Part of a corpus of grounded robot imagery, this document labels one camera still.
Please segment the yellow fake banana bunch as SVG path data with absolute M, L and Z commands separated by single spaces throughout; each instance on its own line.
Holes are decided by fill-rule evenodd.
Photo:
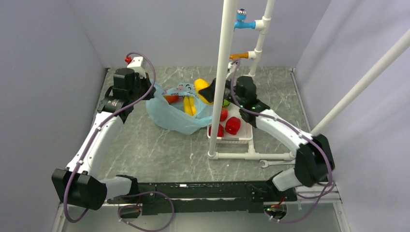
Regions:
M 193 96 L 185 96 L 183 99 L 183 106 L 184 112 L 190 116 L 194 116 L 196 114 L 196 108 L 194 105 L 194 97 Z

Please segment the red fake bell pepper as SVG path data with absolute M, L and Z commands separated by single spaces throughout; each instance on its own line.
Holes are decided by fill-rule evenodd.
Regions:
M 241 127 L 241 120 L 235 116 L 229 118 L 225 123 L 225 131 L 230 135 L 236 135 Z

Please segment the red fake tomato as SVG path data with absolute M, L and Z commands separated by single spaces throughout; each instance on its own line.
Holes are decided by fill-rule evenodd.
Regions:
M 211 130 L 212 130 L 212 126 L 210 125 L 209 129 L 208 129 L 208 135 L 209 136 L 211 135 Z M 221 124 L 219 124 L 219 126 L 218 126 L 217 136 L 218 137 L 223 137 L 224 136 L 224 127 Z

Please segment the blue printed plastic bag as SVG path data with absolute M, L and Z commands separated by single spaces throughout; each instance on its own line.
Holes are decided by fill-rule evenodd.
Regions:
M 202 102 L 192 83 L 179 83 L 176 87 L 165 89 L 158 84 L 155 97 L 146 102 L 146 110 L 152 121 L 159 127 L 183 134 L 193 134 L 212 122 L 213 106 Z M 179 101 L 169 104 L 163 95 L 178 95 Z M 183 99 L 194 97 L 196 114 L 190 116 L 184 112 Z

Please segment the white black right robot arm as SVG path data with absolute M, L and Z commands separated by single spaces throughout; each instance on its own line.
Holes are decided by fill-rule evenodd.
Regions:
M 273 201 L 298 186 L 311 187 L 325 177 L 333 181 L 335 163 L 328 139 L 300 130 L 258 99 L 250 76 L 225 81 L 223 98 L 239 108 L 242 120 L 280 141 L 295 156 L 294 167 L 272 176 L 266 194 Z

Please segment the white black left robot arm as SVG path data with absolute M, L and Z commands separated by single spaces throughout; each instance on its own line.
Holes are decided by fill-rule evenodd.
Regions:
M 138 99 L 150 100 L 155 88 L 143 68 L 120 68 L 113 85 L 100 101 L 94 124 L 75 157 L 64 169 L 55 169 L 52 182 L 60 201 L 97 210 L 103 203 L 120 196 L 125 202 L 138 199 L 137 179 L 127 175 L 98 180 L 100 167 L 111 143 L 133 111 Z

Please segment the yellow fake mango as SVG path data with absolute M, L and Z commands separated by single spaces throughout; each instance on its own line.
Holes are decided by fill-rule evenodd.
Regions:
M 195 80 L 194 88 L 202 102 L 205 104 L 213 104 L 215 91 L 206 80 L 201 78 Z

